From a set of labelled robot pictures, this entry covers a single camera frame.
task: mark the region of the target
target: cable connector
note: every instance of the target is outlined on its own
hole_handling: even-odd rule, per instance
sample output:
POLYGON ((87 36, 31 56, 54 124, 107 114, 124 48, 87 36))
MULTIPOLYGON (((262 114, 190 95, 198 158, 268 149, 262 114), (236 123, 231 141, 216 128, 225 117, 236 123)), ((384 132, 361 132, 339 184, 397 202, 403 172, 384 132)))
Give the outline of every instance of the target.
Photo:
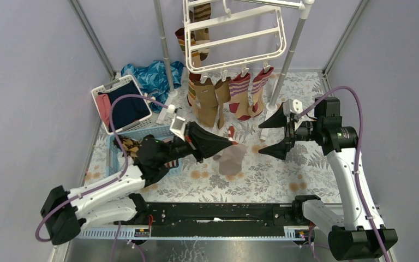
POLYGON ((176 111, 176 106, 175 105, 168 105, 166 112, 173 114, 176 111))

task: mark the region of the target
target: table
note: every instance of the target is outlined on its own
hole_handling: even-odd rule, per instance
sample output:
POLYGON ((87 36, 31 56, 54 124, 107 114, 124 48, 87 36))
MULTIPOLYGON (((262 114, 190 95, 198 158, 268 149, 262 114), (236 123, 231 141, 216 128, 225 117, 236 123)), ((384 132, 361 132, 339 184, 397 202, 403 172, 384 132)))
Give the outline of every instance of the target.
MULTIPOLYGON (((258 72, 251 73, 253 78, 258 72)), ((228 76, 235 77, 236 74, 229 73, 228 76)), ((263 98, 266 103, 278 75, 279 71, 274 71, 265 86, 263 98)), ((209 76, 213 83, 220 79, 220 73, 211 73, 209 76)), ((188 81, 188 74, 184 72, 182 86, 177 89, 178 97, 173 104, 185 111, 187 120, 197 121, 185 98, 188 81)), ((321 94, 322 86, 316 72, 288 73, 278 103, 295 98, 306 108, 321 94)), ((239 121, 229 111, 227 103, 224 116, 226 124, 220 134, 226 135, 227 127, 232 125, 236 141, 248 147, 242 171, 233 176, 223 176, 218 172, 218 162, 205 159, 203 164, 198 164, 193 156, 187 156, 182 159, 182 172, 179 175, 165 176, 158 183, 139 191, 146 201, 291 203, 296 195, 316 194, 325 203, 341 203, 333 171, 316 143, 296 142, 287 161, 280 161, 258 153, 260 148, 276 144, 283 138, 283 129, 271 129, 267 141, 260 141, 258 124, 264 121, 265 112, 256 118, 239 121)), ((165 120, 165 124, 170 122, 170 118, 165 120)), ((107 134, 101 128, 86 170, 85 184, 106 176, 106 139, 107 134)))

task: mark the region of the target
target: leaf pattern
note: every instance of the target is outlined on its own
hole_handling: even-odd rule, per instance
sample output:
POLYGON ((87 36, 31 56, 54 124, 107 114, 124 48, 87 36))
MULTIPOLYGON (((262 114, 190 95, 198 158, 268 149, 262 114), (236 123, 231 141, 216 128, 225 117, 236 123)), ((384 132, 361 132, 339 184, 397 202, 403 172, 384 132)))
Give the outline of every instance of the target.
MULTIPOLYGON (((265 86, 265 103, 269 101, 278 73, 279 71, 274 71, 274 76, 265 86)), ((229 72, 232 78, 237 74, 229 72)), ((216 83, 220 73, 209 73, 209 76, 213 83, 216 83)), ((197 121, 185 99, 188 90, 188 73, 185 71, 181 84, 182 88, 177 89, 178 97, 173 100, 173 104, 183 109, 185 119, 197 121)), ((296 98, 306 108, 322 93, 317 73, 288 73, 277 104, 288 98, 296 98)), ((223 129, 204 128, 227 136, 227 127, 234 126, 235 140, 248 147, 242 172, 235 176, 223 176, 218 172, 218 163, 212 159, 205 159, 204 163, 200 164, 193 156, 187 156, 181 159, 182 169, 179 175, 167 175, 153 187, 138 191, 146 201, 290 203, 296 195, 316 194, 326 203, 341 202, 333 171, 317 144, 296 142, 286 161, 258 154, 259 148, 281 141, 283 130, 271 129, 267 140, 263 142, 259 140, 261 130, 258 125, 264 121, 265 113, 247 121, 238 121, 230 112, 228 103, 224 105, 223 112, 226 121, 223 129)), ((170 123, 170 118, 165 119, 164 124, 170 123)), ((105 177, 107 137, 101 128, 89 168, 86 170, 88 175, 85 177, 85 184, 105 177)))

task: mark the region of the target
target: plastic crate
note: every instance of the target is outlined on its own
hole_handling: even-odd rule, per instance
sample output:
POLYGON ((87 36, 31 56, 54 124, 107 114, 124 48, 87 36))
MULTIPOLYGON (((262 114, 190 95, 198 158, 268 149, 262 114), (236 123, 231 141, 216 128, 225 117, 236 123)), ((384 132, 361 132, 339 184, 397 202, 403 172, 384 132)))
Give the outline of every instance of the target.
MULTIPOLYGON (((121 136, 126 136, 128 138, 134 140, 141 140, 146 135, 153 135, 156 139, 163 140, 165 138, 172 138, 174 135, 169 130, 170 126, 160 126, 160 127, 150 127, 140 130, 129 131, 125 133, 121 133, 121 136)), ((106 165, 106 174, 107 176, 111 176, 117 172, 119 172, 120 165, 118 161, 118 153, 121 151, 118 147, 113 144, 115 140, 114 135, 110 135, 107 138, 107 165, 106 165)), ((178 160, 178 166, 175 168, 171 168, 167 176, 178 175, 181 173, 181 166, 182 161, 181 159, 178 160)))
MULTIPOLYGON (((139 81, 136 79, 136 77, 134 77, 133 75, 125 75, 121 78, 115 79, 113 81, 111 81, 108 84, 105 85, 101 85, 99 87, 96 87, 94 89, 91 90, 91 95, 92 98, 94 99, 94 104, 95 107, 97 108, 97 112, 99 112, 99 106, 97 105, 97 102, 95 101, 95 99, 99 96, 99 93, 108 93, 111 92, 113 90, 116 90, 118 88, 121 88, 122 86, 130 83, 130 82, 134 82, 136 88, 139 90, 139 93, 141 95, 142 92, 140 91, 140 83, 139 81)), ((122 127, 122 128, 118 128, 116 129, 116 133, 120 133, 120 132, 125 132, 128 130, 137 130, 137 129, 141 129, 141 128, 146 128, 148 126, 150 126, 152 124, 152 121, 150 120, 150 117, 152 116, 152 111, 150 110, 150 107, 148 106, 148 104, 145 102, 145 104, 147 105, 149 114, 137 121, 132 122, 131 124, 122 127)), ((102 122, 102 126, 104 127, 105 131, 107 132, 108 135, 113 135, 113 132, 110 132, 108 126, 102 122)))

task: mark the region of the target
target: gray wall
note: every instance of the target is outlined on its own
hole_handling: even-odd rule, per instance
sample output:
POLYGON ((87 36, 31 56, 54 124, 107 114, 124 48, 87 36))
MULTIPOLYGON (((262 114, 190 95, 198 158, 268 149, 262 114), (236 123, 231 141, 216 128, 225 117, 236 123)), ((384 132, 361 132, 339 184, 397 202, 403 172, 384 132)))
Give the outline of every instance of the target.
MULTIPOLYGON (((153 60, 163 59, 152 0, 80 0, 80 3, 116 70, 121 70, 128 63, 147 66, 153 60)), ((227 1, 227 3, 233 13, 260 6, 239 1, 227 1)), ((358 3, 359 0, 315 1, 304 25, 291 68, 323 68, 358 3)), ((211 3, 211 7, 212 17, 225 15, 222 1, 211 3)), ((161 0, 161 8, 170 58, 172 61, 184 61, 184 56, 174 35, 177 29, 183 27, 182 0, 161 0)), ((290 45, 300 12, 283 8, 282 14, 286 39, 290 45)), ((210 38, 219 40, 271 28, 274 20, 270 17, 273 16, 264 15, 259 19, 246 19, 230 25, 212 27, 209 30, 210 38)), ((265 36, 254 40, 238 41, 212 48, 208 59, 203 64, 254 56, 273 50, 273 37, 265 36)), ((270 64, 281 68, 285 55, 270 61, 270 64)), ((258 63, 252 65, 252 68, 261 66, 258 63)))
MULTIPOLYGON (((419 261, 419 1, 372 1, 330 74, 364 112, 363 162, 385 223, 396 228, 398 261, 419 261)), ((345 123, 357 110, 344 91, 345 123)))
POLYGON ((39 211, 80 182, 98 123, 89 91, 106 80, 68 1, 0 1, 0 262, 47 261, 39 211))

